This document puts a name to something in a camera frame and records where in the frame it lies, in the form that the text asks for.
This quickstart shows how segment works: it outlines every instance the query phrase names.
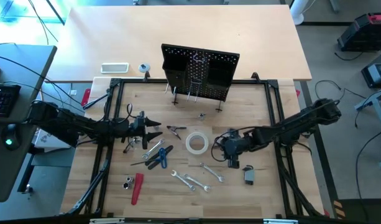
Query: wooden table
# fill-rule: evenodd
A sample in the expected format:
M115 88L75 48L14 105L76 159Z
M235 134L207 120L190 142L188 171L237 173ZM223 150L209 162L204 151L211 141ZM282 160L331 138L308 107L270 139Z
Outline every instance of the wooden table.
M96 99L106 92L110 78L95 78L90 100ZM285 116L299 112L298 99L292 80L280 80L280 94ZM270 125L265 92L260 85L232 85L227 100L222 103L222 112L217 113L218 101L198 98L197 103L187 101L185 95L178 95L177 104L173 106L172 95L164 94L165 84L125 84L120 117L126 117L126 105L134 105L133 114L144 110L146 115L161 122L162 136L149 144L153 146L160 138L164 138L165 147L174 145L167 156L168 167L160 166L148 170L144 165L130 166L133 162L142 161L145 150L140 144L135 145L128 154L122 151L126 144L117 139L109 172L108 187L104 203L104 214L114 212L115 216L148 217L148 218L261 218L284 214L282 192L278 180L278 170L273 144L257 152L247 152L240 156L241 167L246 164L255 168L254 185L244 183L244 172L241 169L230 169L226 162L216 162L210 151L195 156L185 148L187 135L201 131L207 135L209 146L213 139L228 128L241 128L250 125ZM113 114L116 95L113 97L111 115ZM99 120L103 115L104 101L87 110L86 116ZM204 121L198 115L206 113ZM166 125L186 126L187 130L179 130L182 141L166 129ZM90 184L96 146L81 145L75 154L71 167L66 193L61 211L68 211ZM314 174L313 163L308 150L295 145L293 160L300 189L314 207L323 212L319 188ZM224 183L199 166L200 162L209 165L216 172L225 176ZM190 174L200 182L212 186L210 193L200 187L192 192L177 178L170 175L175 169L181 174ZM135 176L140 172L145 175L137 205L131 205L132 190L124 190L122 184L127 176ZM99 191L96 191L94 207ZM293 194L289 193L293 211Z
M261 79L311 79L287 5L74 7L48 78L92 82L108 62L128 62L122 76L130 77L143 75L138 67L149 63L152 77L165 78L161 44L238 53L235 79L252 72Z

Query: red clip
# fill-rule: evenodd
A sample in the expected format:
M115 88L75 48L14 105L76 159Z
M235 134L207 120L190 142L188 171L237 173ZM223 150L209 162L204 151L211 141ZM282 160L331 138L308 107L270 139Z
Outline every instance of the red clip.
M134 191L132 192L132 200L131 204L136 205L136 202L138 201L138 197L140 194L140 188L142 187L143 184L143 174L136 173L135 175L135 187Z

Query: roll of tape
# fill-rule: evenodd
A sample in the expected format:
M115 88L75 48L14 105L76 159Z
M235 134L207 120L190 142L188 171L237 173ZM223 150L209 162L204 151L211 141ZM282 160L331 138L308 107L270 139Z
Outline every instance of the roll of tape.
M200 150L194 150L190 147L190 142L192 140L195 140L198 138L202 138L204 140L204 147ZM193 133L189 134L189 136L186 138L186 148L190 153L192 153L194 155L200 155L200 154L206 152L208 149L208 138L207 138L207 136L203 133L200 133L200 132L193 132Z

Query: wrench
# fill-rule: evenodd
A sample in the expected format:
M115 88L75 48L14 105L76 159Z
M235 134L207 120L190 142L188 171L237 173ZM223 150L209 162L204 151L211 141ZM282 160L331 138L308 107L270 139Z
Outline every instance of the wrench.
M209 168L206 164L204 164L204 162L200 163L200 166L204 167L205 169L210 171L210 173L214 174L220 182L223 182L225 180L224 176L221 176L221 175L218 175L217 173L215 173L213 170L211 170L211 168Z
M185 181L184 178L181 177L175 170L172 170L171 176L178 177L180 180L182 180L183 183L185 183L190 188L190 190L192 190L192 191L196 190L195 186L193 186L193 185L189 184L187 181Z
M158 148L159 146L161 146L164 142L165 142L164 139L160 139L160 140L158 141L158 143L157 143L155 146L153 146L153 148L152 148L151 150L149 150L149 151L147 151L145 154L143 154L142 158L143 158L144 160L148 159L150 153L152 153L152 152L154 151L154 149L156 149L156 148Z
M208 192L209 190L211 190L211 186L204 185L204 184L198 182L198 180L196 180L196 179L190 177L188 174L185 174L183 177L186 178L186 179L188 179L188 180L193 181L194 183L196 183L196 184L198 184L198 185L200 185L200 186L201 186L202 188L204 188L204 190L207 191L207 192Z

